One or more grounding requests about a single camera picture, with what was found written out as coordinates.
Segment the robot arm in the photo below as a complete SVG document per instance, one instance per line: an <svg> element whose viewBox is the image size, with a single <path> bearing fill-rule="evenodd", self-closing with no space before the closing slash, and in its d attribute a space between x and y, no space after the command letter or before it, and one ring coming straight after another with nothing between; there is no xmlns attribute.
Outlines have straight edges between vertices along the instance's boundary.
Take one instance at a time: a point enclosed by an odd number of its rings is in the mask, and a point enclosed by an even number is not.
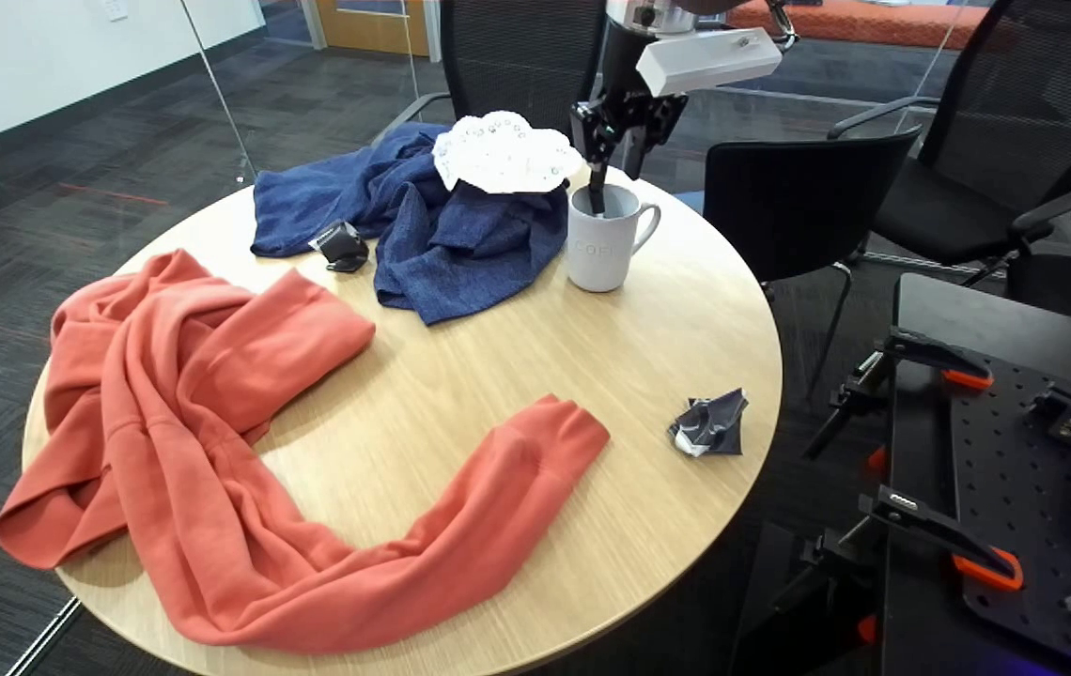
<svg viewBox="0 0 1071 676"><path fill-rule="evenodd" d="M720 25L744 0L606 0L593 90L572 107L572 143L586 158L586 206L606 206L606 174L624 154L664 143L696 90L774 74L798 47L788 0L762 0L769 25Z"/></svg>

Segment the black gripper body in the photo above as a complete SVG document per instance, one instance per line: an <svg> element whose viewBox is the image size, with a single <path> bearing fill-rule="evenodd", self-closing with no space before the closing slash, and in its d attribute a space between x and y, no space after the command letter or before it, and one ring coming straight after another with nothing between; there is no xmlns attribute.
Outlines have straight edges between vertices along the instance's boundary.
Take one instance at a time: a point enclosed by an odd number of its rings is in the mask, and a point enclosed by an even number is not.
<svg viewBox="0 0 1071 676"><path fill-rule="evenodd" d="M659 147L671 134L683 98L655 94L634 73L655 35L606 24L593 90L572 107L572 143L579 149Z"/></svg>

